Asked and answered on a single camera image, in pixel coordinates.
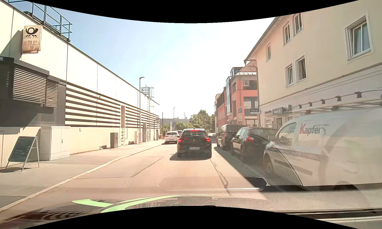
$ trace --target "asphalt road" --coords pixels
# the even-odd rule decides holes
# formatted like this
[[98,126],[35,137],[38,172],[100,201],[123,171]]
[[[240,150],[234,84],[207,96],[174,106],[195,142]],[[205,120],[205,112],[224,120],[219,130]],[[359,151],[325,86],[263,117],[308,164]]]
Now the asphalt road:
[[232,154],[215,150],[211,158],[179,158],[176,144],[120,159],[98,170],[0,212],[0,220],[42,207],[80,199],[129,200],[181,194],[213,194],[263,200],[263,210],[314,210],[357,208],[355,193],[226,191],[253,188],[244,176],[257,175]]

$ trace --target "curb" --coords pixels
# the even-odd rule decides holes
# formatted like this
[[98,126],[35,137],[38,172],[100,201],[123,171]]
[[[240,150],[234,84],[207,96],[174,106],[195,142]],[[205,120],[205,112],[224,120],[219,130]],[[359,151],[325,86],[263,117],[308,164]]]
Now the curb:
[[93,171],[95,171],[95,170],[97,170],[97,169],[100,169],[100,168],[102,168],[102,167],[104,167],[104,166],[107,166],[108,164],[111,164],[111,163],[113,163],[113,162],[115,162],[115,161],[118,161],[118,160],[120,160],[120,159],[122,159],[122,158],[129,157],[129,156],[138,154],[138,153],[140,153],[140,152],[143,152],[143,151],[146,151],[146,150],[149,150],[149,149],[152,149],[152,148],[156,148],[157,146],[160,146],[160,145],[156,145],[156,146],[153,146],[153,147],[150,147],[150,148],[147,148],[147,149],[142,149],[142,150],[140,150],[140,151],[137,151],[137,152],[134,152],[134,153],[131,153],[131,154],[124,155],[124,156],[118,157],[118,158],[116,158],[116,159],[113,159],[113,160],[111,160],[111,161],[109,161],[109,162],[107,162],[107,163],[105,163],[105,164],[103,164],[103,165],[100,165],[100,166],[98,166],[98,167],[96,167],[96,168],[93,168],[93,169],[91,169],[91,170],[89,170],[89,171],[86,171],[86,172],[81,173],[81,174],[79,174],[79,175],[76,175],[76,176],[74,176],[74,177],[72,177],[72,178],[69,178],[69,179],[66,179],[66,180],[64,180],[64,181],[61,181],[61,182],[59,182],[58,184],[55,184],[55,185],[50,186],[50,187],[48,187],[48,188],[46,188],[46,189],[43,189],[43,190],[41,190],[41,191],[38,191],[38,192],[36,192],[36,193],[34,193],[34,194],[31,194],[31,195],[29,195],[29,196],[26,196],[26,197],[24,197],[24,198],[22,198],[22,199],[20,199],[20,200],[17,200],[17,201],[15,201],[15,202],[11,203],[11,204],[8,204],[8,205],[6,205],[6,206],[3,206],[3,207],[0,208],[0,212],[2,212],[2,211],[4,211],[4,210],[7,210],[7,209],[9,209],[9,208],[11,208],[11,207],[13,207],[13,206],[15,206],[15,205],[17,205],[17,204],[19,204],[19,203],[22,203],[22,202],[24,202],[24,201],[26,201],[26,200],[29,200],[29,199],[31,199],[31,198],[33,198],[33,197],[36,197],[36,196],[38,196],[38,195],[40,195],[40,194],[43,194],[43,193],[45,193],[46,191],[49,191],[49,190],[51,190],[51,189],[53,189],[53,188],[56,188],[56,187],[58,187],[58,186],[60,186],[60,185],[63,185],[63,184],[65,184],[65,183],[67,183],[68,181],[74,180],[74,179],[76,179],[76,178],[78,178],[78,177],[80,177],[80,176],[83,176],[83,175],[88,174],[88,173],[90,173],[90,172],[93,172]]

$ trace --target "tree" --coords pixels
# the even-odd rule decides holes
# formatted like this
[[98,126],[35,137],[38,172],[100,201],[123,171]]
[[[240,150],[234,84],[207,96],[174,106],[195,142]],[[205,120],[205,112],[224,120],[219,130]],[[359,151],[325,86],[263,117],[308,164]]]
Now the tree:
[[191,123],[177,122],[175,124],[175,129],[176,130],[183,130],[183,129],[188,129],[188,128],[195,128],[195,127]]
[[198,114],[191,115],[190,123],[195,128],[205,129],[207,133],[210,133],[212,130],[212,118],[205,110],[200,110]]
[[215,115],[214,114],[211,115],[211,122],[212,122],[211,132],[215,133],[216,129],[215,129]]
[[163,127],[160,127],[161,134],[167,133],[168,131],[170,131],[170,124],[169,123],[166,123],[166,124],[164,124]]

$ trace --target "lamp post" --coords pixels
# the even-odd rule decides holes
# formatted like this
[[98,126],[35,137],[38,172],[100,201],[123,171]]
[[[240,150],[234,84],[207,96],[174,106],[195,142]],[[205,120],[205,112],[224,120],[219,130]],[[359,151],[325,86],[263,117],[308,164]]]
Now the lamp post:
[[140,92],[140,96],[139,96],[139,131],[141,130],[141,84],[140,84],[140,80],[143,78],[144,77],[139,78],[139,92]]

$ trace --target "beige building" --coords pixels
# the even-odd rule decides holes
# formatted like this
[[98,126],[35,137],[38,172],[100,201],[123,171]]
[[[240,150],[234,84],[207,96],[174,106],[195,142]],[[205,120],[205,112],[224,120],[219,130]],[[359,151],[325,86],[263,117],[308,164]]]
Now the beige building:
[[262,127],[294,118],[289,105],[382,88],[382,0],[276,17],[250,60],[257,61]]
[[[109,148],[111,133],[118,133],[118,146],[137,143],[140,131],[143,141],[157,140],[159,104],[73,46],[68,25],[61,33],[35,12],[0,0],[0,91],[6,92],[0,94],[0,167],[19,136],[37,137],[40,145],[54,140],[43,148],[52,158]],[[29,43],[33,36],[38,52],[27,53],[25,46],[38,44]],[[43,135],[51,126],[51,135]]]

